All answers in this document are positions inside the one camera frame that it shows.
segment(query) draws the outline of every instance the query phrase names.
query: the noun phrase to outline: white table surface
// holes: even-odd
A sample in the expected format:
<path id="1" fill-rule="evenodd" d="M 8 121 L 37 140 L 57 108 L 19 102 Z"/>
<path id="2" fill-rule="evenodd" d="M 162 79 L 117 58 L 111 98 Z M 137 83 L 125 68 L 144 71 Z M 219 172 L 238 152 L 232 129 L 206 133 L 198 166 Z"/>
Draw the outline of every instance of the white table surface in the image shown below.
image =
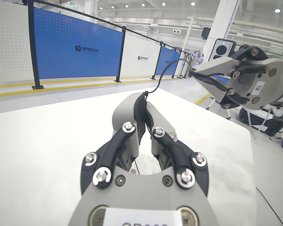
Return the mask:
<path id="1" fill-rule="evenodd" d="M 117 105 L 143 91 L 0 114 L 0 226 L 67 225 L 81 197 L 82 158 L 110 140 Z M 249 131 L 161 89 L 148 101 L 173 125 L 179 140 L 207 157 L 208 200 L 220 226 L 255 225 Z M 157 171 L 148 132 L 137 165 L 141 174 Z"/>

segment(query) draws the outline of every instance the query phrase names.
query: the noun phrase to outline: black wire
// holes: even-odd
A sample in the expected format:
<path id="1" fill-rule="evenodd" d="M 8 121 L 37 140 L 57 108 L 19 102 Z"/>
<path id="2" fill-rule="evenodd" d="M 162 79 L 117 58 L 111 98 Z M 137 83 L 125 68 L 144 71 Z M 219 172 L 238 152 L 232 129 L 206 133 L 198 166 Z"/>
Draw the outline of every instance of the black wire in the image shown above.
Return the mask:
<path id="1" fill-rule="evenodd" d="M 189 67 L 192 69 L 191 65 L 189 64 L 189 62 L 188 62 L 187 60 L 185 60 L 185 59 L 183 59 L 183 58 L 179 58 L 179 59 L 174 60 L 173 62 L 169 63 L 169 64 L 167 65 L 167 67 L 163 70 L 163 72 L 161 73 L 161 76 L 160 76 L 160 78 L 159 78 L 159 80 L 158 80 L 158 85 L 156 86 L 155 90 L 149 92 L 149 94 L 150 94 L 150 93 L 153 93 L 154 91 L 156 91 L 156 90 L 158 89 L 158 87 L 159 87 L 159 85 L 160 85 L 160 82 L 161 82 L 161 79 L 162 79 L 164 73 L 167 71 L 167 69 L 168 69 L 171 65 L 173 65 L 173 64 L 176 63 L 176 62 L 178 62 L 179 60 L 184 60 L 185 62 L 187 62 L 188 65 L 189 65 Z"/>
<path id="2" fill-rule="evenodd" d="M 265 201 L 267 202 L 267 204 L 270 206 L 270 208 L 273 210 L 274 214 L 277 216 L 277 218 L 280 220 L 280 222 L 283 224 L 282 220 L 279 218 L 279 216 L 277 215 L 277 213 L 274 211 L 274 209 L 271 207 L 271 205 L 269 204 L 269 202 L 267 201 L 267 199 L 264 197 Z"/>
<path id="3" fill-rule="evenodd" d="M 139 174 L 139 170 L 138 170 L 138 167 L 137 167 L 137 163 L 136 163 L 136 161 L 134 160 L 134 162 L 135 162 L 135 165 L 136 165 L 136 169 L 137 169 L 137 171 L 138 171 L 138 174 Z"/>

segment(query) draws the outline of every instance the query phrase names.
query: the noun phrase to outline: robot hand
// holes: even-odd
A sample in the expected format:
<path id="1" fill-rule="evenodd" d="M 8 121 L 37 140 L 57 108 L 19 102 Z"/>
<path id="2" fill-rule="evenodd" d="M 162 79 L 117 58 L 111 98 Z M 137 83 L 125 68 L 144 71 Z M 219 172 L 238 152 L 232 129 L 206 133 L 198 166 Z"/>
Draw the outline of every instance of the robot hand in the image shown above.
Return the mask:
<path id="1" fill-rule="evenodd" d="M 216 75 L 230 77 L 220 82 Z M 230 57 L 219 57 L 190 70 L 224 109 L 244 106 L 260 110 L 270 104 L 283 109 L 283 58 L 268 57 L 244 45 Z"/>
<path id="2" fill-rule="evenodd" d="M 127 97 L 113 113 L 111 140 L 84 157 L 80 176 L 82 198 L 69 226 L 110 225 L 108 222 L 120 215 L 120 209 L 127 213 L 121 225 L 141 225 L 136 210 L 155 214 L 144 214 L 149 225 L 157 225 L 151 218 L 159 217 L 160 211 L 179 213 L 179 222 L 172 225 L 218 225 L 207 200 L 209 176 L 205 156 L 177 139 L 175 129 L 146 101 L 146 96 L 135 93 Z M 161 172 L 136 175 L 129 170 L 139 155 L 146 127 Z"/>

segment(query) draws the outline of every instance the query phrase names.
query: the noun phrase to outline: black railing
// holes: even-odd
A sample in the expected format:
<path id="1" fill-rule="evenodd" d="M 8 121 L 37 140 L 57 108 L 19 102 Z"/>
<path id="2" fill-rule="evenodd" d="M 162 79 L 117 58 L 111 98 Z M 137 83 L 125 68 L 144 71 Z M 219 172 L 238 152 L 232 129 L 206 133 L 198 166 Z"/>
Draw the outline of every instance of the black railing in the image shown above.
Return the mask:
<path id="1" fill-rule="evenodd" d="M 168 45 L 166 43 L 163 43 L 162 41 L 158 41 L 156 39 L 153 39 L 153 38 L 148 37 L 146 35 L 143 35 L 141 33 L 138 33 L 138 32 L 135 32 L 133 30 L 130 30 L 130 29 L 126 28 L 125 26 L 120 26 L 120 25 L 114 24 L 114 23 L 112 23 L 110 21 L 106 21 L 106 20 L 103 20 L 101 18 L 97 18 L 97 17 L 92 16 L 92 15 L 88 15 L 88 14 L 85 14 L 85 13 L 82 13 L 82 12 L 79 12 L 79 11 L 72 10 L 70 8 L 62 7 L 60 5 L 49 3 L 49 2 L 45 2 L 45 1 L 40 1 L 40 0 L 24 0 L 24 1 L 28 2 L 29 41 L 30 41 L 30 50 L 31 50 L 31 58 L 32 58 L 32 66 L 33 66 L 33 75 L 34 75 L 34 81 L 35 81 L 35 85 L 32 86 L 33 89 L 43 89 L 44 88 L 40 84 L 39 70 L 38 70 L 38 61 L 37 61 L 37 52 L 36 52 L 36 41 L 35 41 L 35 31 L 34 31 L 34 3 L 35 2 L 40 3 L 40 4 L 44 4 L 44 5 L 48 5 L 48 6 L 52 6 L 52 7 L 56 7 L 56 8 L 60 8 L 60 9 L 64 9 L 64 10 L 67 10 L 67 11 L 70 11 L 70 12 L 73 12 L 73 13 L 76 13 L 76 14 L 84 15 L 86 17 L 89 17 L 89 18 L 92 18 L 92 19 L 95 19 L 95 20 L 98 20 L 98 21 L 110 24 L 112 26 L 121 28 L 122 29 L 122 33 L 123 33 L 123 35 L 122 35 L 122 46 L 121 46 L 121 53 L 120 53 L 120 63 L 119 63 L 118 76 L 116 77 L 115 82 L 120 82 L 120 71 L 121 71 L 121 65 L 122 65 L 122 56 L 123 56 L 123 49 L 124 49 L 124 42 L 125 42 L 126 31 L 135 33 L 135 34 L 140 35 L 142 37 L 145 37 L 147 39 L 150 39 L 150 40 L 153 40 L 155 42 L 158 42 L 158 43 L 160 43 L 160 47 L 161 48 L 165 47 L 165 46 L 169 46 L 173 50 L 177 50 L 180 53 L 183 52 L 185 54 L 188 54 L 187 52 L 182 51 L 182 50 L 178 50 L 176 47 Z M 157 70 L 157 66 L 158 66 L 158 60 L 159 60 L 159 56 L 160 56 L 160 53 L 161 53 L 161 48 L 160 48 L 160 51 L 159 51 L 155 72 L 154 72 L 154 75 L 152 76 L 151 79 L 155 79 L 155 74 L 156 74 L 156 70 Z"/>

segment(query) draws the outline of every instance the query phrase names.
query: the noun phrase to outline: white pillar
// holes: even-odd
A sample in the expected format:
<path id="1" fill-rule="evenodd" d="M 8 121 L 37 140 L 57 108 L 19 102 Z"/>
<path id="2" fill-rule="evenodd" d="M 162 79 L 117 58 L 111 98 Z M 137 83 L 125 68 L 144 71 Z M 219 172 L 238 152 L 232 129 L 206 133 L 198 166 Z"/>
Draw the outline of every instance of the white pillar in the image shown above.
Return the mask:
<path id="1" fill-rule="evenodd" d="M 239 4 L 240 0 L 220 0 L 212 28 L 203 48 L 204 62 L 208 61 L 216 39 L 227 38 Z"/>
<path id="2" fill-rule="evenodd" d="M 97 16 L 97 0 L 85 0 L 85 14 Z"/>

